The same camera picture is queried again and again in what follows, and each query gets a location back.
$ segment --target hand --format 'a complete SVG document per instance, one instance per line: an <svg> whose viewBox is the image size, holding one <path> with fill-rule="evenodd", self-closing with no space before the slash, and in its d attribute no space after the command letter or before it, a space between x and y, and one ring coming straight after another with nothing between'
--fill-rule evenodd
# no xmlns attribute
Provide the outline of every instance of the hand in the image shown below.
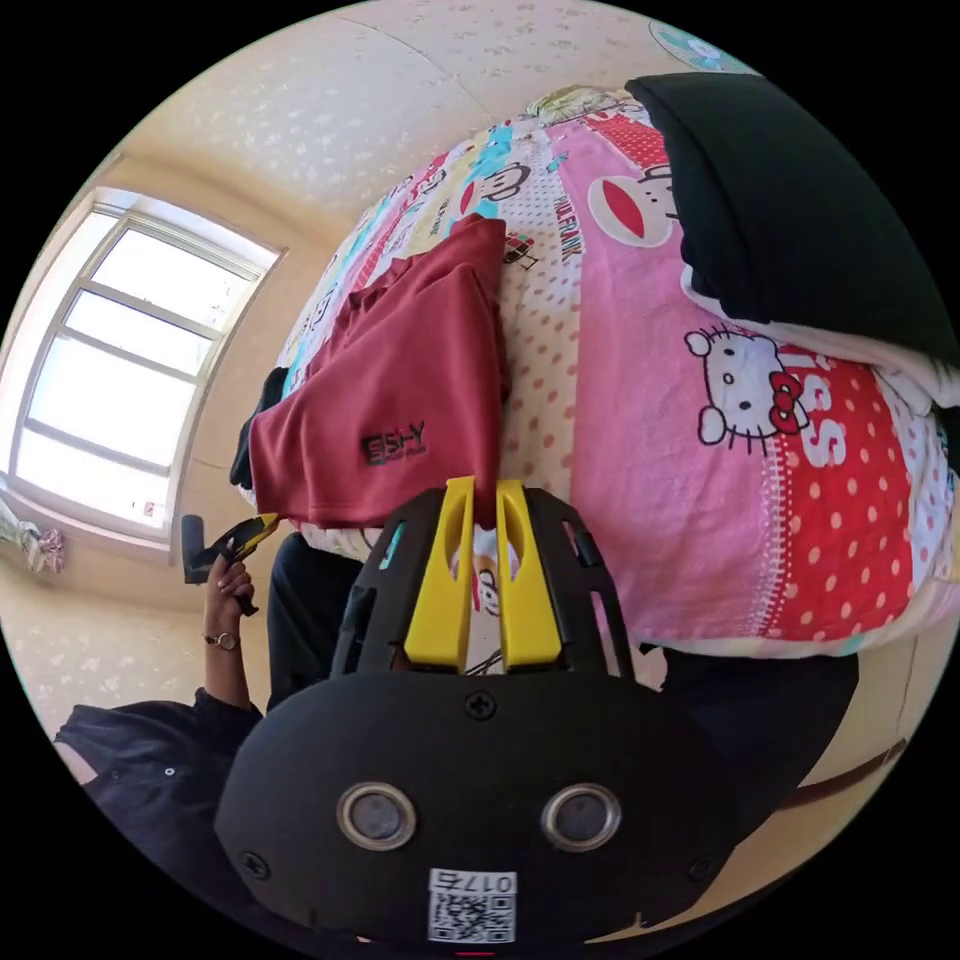
<svg viewBox="0 0 960 960"><path fill-rule="evenodd" d="M240 635L240 604L236 598L246 594L253 599L253 583L243 563L227 566L222 556L217 557L207 580L206 606L203 629L209 636L221 633Z"/></svg>

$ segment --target folded red shirt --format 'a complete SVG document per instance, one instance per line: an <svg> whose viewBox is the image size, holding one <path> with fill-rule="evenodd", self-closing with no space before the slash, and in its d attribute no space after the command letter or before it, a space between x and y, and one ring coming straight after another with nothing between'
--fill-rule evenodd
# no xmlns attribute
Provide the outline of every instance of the folded red shirt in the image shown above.
<svg viewBox="0 0 960 960"><path fill-rule="evenodd" d="M474 476L476 520L495 526L505 241L502 220L471 215L347 297L303 386L250 426L259 511L376 527L428 487Z"/></svg>

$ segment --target cartoon print bedsheet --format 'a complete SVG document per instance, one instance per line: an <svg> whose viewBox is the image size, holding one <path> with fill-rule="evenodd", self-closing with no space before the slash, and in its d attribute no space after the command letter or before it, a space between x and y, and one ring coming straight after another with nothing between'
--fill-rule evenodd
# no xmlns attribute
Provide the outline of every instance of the cartoon print bedsheet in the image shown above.
<svg viewBox="0 0 960 960"><path fill-rule="evenodd" d="M484 130L368 210L290 334L284 395L348 292L473 212L508 231L501 475L577 508L637 645L842 655L960 609L935 421L872 368L720 324L685 296L663 140L629 99ZM379 531L302 532L364 559ZM473 670L497 669L493 540L478 531Z"/></svg>

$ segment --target window pane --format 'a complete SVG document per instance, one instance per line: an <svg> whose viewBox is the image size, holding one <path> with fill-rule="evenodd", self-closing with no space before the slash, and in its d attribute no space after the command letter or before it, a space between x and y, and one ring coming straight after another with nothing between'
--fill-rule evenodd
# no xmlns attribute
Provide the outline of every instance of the window pane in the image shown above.
<svg viewBox="0 0 960 960"><path fill-rule="evenodd" d="M96 337L128 353L196 375L210 349L210 341L189 330L181 330L122 303L81 293L67 326Z"/></svg>
<svg viewBox="0 0 960 960"><path fill-rule="evenodd" d="M40 282L16 330L0 379L0 470L9 469L10 446L20 400L43 335L70 284L116 222L116 217L102 213L90 213L84 217Z"/></svg>
<svg viewBox="0 0 960 960"><path fill-rule="evenodd" d="M131 457L173 462L194 385L76 340L50 347L30 416Z"/></svg>
<svg viewBox="0 0 960 960"><path fill-rule="evenodd" d="M249 281L170 243L127 230L93 279L222 330Z"/></svg>
<svg viewBox="0 0 960 960"><path fill-rule="evenodd" d="M94 510L159 528L166 516L169 481L102 460L24 430L17 474L29 483Z"/></svg>

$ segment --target qr code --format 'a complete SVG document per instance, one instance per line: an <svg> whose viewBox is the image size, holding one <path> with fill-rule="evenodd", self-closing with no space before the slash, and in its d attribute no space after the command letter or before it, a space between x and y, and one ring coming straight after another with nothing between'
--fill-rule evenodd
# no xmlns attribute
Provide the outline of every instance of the qr code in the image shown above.
<svg viewBox="0 0 960 960"><path fill-rule="evenodd" d="M433 871L429 939L446 943L513 943L516 899L514 874Z"/></svg>

